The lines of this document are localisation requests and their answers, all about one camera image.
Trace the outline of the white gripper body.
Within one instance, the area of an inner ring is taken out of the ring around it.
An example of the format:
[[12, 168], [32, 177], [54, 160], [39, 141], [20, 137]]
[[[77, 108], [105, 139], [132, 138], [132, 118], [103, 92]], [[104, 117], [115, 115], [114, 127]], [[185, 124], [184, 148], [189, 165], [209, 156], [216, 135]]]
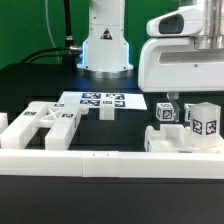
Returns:
[[193, 0], [150, 20], [138, 86], [144, 92], [224, 90], [224, 0]]

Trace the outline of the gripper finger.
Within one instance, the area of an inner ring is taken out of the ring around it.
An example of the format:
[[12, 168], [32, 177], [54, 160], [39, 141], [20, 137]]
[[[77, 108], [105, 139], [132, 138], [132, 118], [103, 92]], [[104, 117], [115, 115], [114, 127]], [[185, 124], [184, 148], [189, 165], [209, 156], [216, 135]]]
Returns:
[[179, 121], [179, 115], [180, 115], [180, 107], [177, 104], [177, 100], [179, 99], [179, 93], [178, 92], [168, 92], [167, 93], [167, 99], [172, 104], [174, 108], [174, 120], [176, 122]]

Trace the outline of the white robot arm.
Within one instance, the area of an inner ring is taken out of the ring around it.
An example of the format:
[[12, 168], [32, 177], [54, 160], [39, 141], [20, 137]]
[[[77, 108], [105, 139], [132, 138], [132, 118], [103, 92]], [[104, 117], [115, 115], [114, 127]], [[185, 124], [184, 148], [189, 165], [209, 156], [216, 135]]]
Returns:
[[[98, 78], [133, 68], [124, 38], [125, 0], [90, 0], [89, 35], [78, 65]], [[224, 0], [192, 0], [150, 20], [140, 53], [144, 92], [224, 91]]]

